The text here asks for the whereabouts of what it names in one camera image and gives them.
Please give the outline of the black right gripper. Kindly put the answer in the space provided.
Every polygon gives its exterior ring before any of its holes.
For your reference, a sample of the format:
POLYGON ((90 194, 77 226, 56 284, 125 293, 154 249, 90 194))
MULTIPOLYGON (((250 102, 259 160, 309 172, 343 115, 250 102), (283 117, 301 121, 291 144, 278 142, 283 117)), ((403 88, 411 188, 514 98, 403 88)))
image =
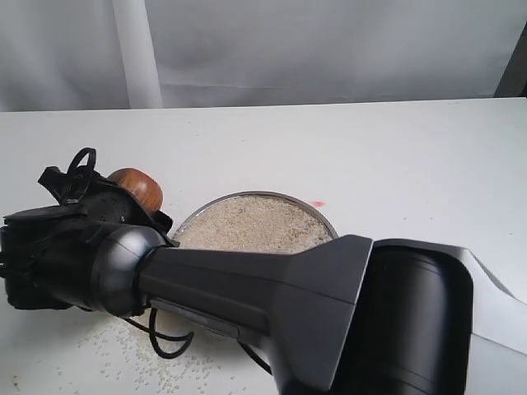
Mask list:
POLYGON ((15 309, 142 311, 141 261, 170 246, 172 219, 126 189, 93 183, 56 206, 6 216, 1 273, 15 309))

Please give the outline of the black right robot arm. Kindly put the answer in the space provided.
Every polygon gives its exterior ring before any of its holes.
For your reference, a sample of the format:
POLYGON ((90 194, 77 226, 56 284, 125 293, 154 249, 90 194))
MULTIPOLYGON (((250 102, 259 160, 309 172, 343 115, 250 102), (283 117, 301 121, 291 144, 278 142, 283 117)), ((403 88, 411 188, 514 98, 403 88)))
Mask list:
POLYGON ((6 216, 17 309, 166 310, 261 349, 281 394, 523 394, 526 305, 467 249, 346 235, 289 255, 180 249, 130 193, 6 216))

